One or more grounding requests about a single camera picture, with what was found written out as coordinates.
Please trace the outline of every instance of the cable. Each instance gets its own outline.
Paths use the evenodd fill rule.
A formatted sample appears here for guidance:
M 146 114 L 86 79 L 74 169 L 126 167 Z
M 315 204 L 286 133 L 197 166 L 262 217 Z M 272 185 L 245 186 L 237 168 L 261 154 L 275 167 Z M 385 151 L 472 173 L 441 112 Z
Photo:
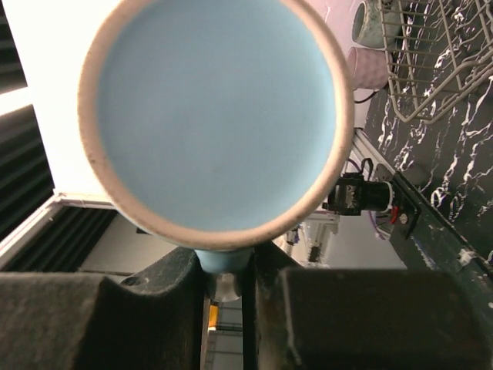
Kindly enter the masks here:
M 370 158 L 365 158 L 363 162 L 361 162 L 361 169 L 363 172 L 365 167 L 368 167 L 368 181 L 371 179 L 371 175 L 373 175 L 373 161 Z
M 377 223 L 375 222 L 375 219 L 373 218 L 373 214 L 371 214 L 371 211 L 368 211 L 368 216 L 370 217 L 370 222 L 373 225 L 373 228 L 375 229 L 375 237 L 377 239 L 380 239 L 381 241 L 385 240 L 385 236 L 378 230 Z
M 373 91 L 369 96 L 367 96 L 366 98 L 364 98 L 363 100 L 354 100 L 354 104 L 363 104 L 363 103 L 366 103 L 368 100 L 370 100 L 371 98 L 373 98 L 375 95 L 377 95 L 377 93 L 379 92 L 380 90 L 375 90 Z
M 351 163 L 357 172 L 361 171 L 361 168 L 358 166 L 358 164 L 355 161 L 353 161 L 351 158 L 347 158 L 347 162 Z

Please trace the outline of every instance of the black marble surface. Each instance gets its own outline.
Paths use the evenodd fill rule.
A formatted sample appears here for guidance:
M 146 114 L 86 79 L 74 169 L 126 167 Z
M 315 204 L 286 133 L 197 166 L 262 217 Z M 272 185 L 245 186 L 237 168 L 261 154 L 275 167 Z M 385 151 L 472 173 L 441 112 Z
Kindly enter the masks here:
M 461 15 L 471 13 L 464 9 Z M 408 22 L 423 22 L 410 18 Z M 425 25 L 436 24 L 431 17 Z M 436 37 L 435 30 L 420 31 L 422 38 Z M 484 38 L 475 41 L 484 42 Z M 478 44 L 465 46 L 473 52 Z M 434 55 L 414 55 L 416 66 L 446 64 L 447 40 L 438 43 L 416 42 L 412 47 Z M 403 53 L 397 59 L 403 60 Z M 450 70 L 437 75 L 433 69 L 416 68 L 416 78 L 434 81 L 437 86 Z M 372 144 L 396 170 L 419 169 L 422 181 L 420 192 L 445 218 L 447 218 L 469 244 L 485 259 L 493 250 L 493 77 L 485 80 L 466 99 L 455 105 L 432 125 L 414 119 L 410 123 L 400 121 L 386 90 L 373 98 L 367 117 L 365 133 Z M 432 91 L 429 83 L 417 85 L 420 94 Z M 401 112 L 409 114 L 409 99 L 398 101 Z M 434 100 L 428 113 L 440 106 Z

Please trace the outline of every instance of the pink cup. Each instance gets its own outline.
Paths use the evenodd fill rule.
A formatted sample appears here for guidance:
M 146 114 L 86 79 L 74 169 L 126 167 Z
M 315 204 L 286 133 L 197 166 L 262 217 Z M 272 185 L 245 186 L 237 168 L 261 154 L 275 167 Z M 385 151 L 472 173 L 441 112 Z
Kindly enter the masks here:
M 387 59 L 383 51 L 351 48 L 347 54 L 347 66 L 354 90 L 379 90 L 387 85 Z

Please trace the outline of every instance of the wire dish rack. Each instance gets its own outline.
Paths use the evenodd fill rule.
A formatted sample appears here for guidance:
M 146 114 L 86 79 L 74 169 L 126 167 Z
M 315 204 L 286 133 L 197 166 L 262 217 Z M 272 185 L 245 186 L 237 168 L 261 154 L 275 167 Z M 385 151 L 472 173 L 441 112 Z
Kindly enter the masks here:
M 388 88 L 399 119 L 432 124 L 464 98 L 489 93 L 491 0 L 378 1 Z M 395 20 L 386 21 L 391 18 L 385 16 L 388 12 L 400 15 L 402 33 L 397 38 L 386 34 L 386 25 L 396 25 Z

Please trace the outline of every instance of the ceramic mug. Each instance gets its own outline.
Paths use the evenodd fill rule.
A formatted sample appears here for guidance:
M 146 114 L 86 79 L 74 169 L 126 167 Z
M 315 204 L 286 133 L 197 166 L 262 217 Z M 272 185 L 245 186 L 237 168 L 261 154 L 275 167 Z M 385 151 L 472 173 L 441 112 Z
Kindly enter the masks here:
M 382 27 L 380 8 L 383 6 L 385 35 Z M 352 37 L 353 41 L 372 49 L 385 47 L 384 38 L 391 43 L 401 32 L 401 15 L 399 0 L 363 0 L 354 15 Z
M 385 52 L 366 48 L 351 48 L 346 60 L 354 90 L 379 90 L 387 85 L 388 70 Z
M 120 213 L 208 251 L 272 240 L 308 216 L 354 125 L 344 55 L 304 0 L 211 0 L 206 12 L 200 0 L 121 1 L 87 52 L 78 114 Z

